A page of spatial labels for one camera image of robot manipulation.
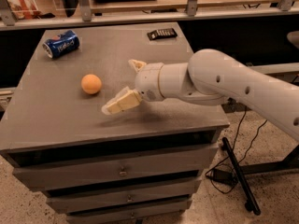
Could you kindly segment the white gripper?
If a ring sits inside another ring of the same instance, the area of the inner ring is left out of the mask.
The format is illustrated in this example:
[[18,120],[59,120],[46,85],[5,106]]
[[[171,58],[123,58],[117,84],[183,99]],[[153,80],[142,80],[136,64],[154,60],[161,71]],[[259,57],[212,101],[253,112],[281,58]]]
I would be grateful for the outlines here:
[[114,98],[102,106],[101,110],[106,115],[114,115],[139,106],[142,99],[149,102],[158,102],[164,99],[159,88],[159,75],[163,64],[146,64],[135,59],[130,59],[128,63],[137,72],[135,90],[125,87],[119,91]]

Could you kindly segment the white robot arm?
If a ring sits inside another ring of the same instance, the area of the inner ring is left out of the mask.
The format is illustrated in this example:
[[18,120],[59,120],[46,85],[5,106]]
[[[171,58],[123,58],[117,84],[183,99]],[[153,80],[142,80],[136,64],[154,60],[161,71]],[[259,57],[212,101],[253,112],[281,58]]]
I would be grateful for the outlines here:
[[232,98],[299,140],[299,87],[256,72],[214,49],[202,49],[186,63],[131,60],[135,87],[123,88],[102,112],[117,114],[145,100],[176,98],[196,105],[222,105]]

